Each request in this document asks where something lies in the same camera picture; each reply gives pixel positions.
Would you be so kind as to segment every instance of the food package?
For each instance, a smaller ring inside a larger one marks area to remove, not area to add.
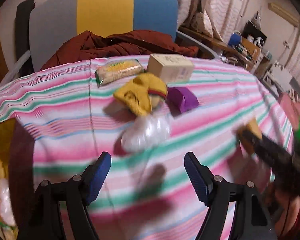
[[[102,87],[117,79],[132,76],[144,72],[145,69],[136,59],[116,61],[99,67],[96,70],[98,87]]]
[[[182,55],[151,54],[147,72],[165,83],[188,81],[194,70],[193,63]]]
[[[16,240],[16,236],[11,227],[3,227],[2,231],[6,240]]]

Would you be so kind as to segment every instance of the pink striped tablecloth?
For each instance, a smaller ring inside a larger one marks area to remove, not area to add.
[[[0,88],[0,122],[16,117],[35,138],[34,187],[40,181],[68,180],[81,174],[102,151],[112,166],[95,202],[91,220],[101,240],[195,239],[207,208],[199,202],[183,165],[193,151],[201,164],[230,182],[252,180],[263,189],[270,171],[242,153],[238,126],[256,117],[262,132],[289,151],[292,127],[275,98],[256,77],[240,67],[190,58],[195,65],[188,87],[200,106],[172,116],[172,133],[159,147],[127,155],[120,135],[134,116],[114,101],[113,92],[130,78],[98,88],[95,70],[113,60],[136,58],[146,67],[149,56],[100,58],[57,66]],[[66,233],[71,235],[62,205]],[[229,205],[221,239],[232,223]]]

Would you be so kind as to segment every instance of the white plastic bag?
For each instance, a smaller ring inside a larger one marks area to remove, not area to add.
[[[8,226],[14,227],[16,225],[12,213],[9,183],[7,179],[0,179],[0,216]]]
[[[123,133],[121,146],[128,153],[142,152],[168,139],[170,130],[167,116],[138,116]]]

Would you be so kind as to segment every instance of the yellow stripe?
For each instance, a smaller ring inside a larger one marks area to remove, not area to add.
[[[107,37],[133,28],[133,0],[78,0],[77,34],[86,30]]]

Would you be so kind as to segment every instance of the chair armrest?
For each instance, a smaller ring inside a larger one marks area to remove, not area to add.
[[[27,50],[19,59],[18,61],[13,65],[13,69],[10,70],[2,79],[0,82],[0,87],[8,84],[10,81],[12,81],[13,77],[19,72],[23,64],[30,58],[31,53],[29,50]]]
[[[197,41],[196,39],[190,37],[189,35],[187,34],[184,34],[180,31],[177,31],[177,37],[185,40],[185,41],[188,41],[190,43],[194,43],[196,46],[199,47],[200,50],[202,51],[205,51],[207,50],[210,54],[212,54],[212,56],[216,59],[220,59],[219,55],[211,48],[209,48],[208,46],[202,44],[201,42]]]
[[[30,49],[29,45],[29,20],[31,11],[34,9],[34,0],[26,0],[17,7],[15,20],[15,48],[17,60]],[[32,60],[23,64],[19,71],[20,77],[33,73]]]

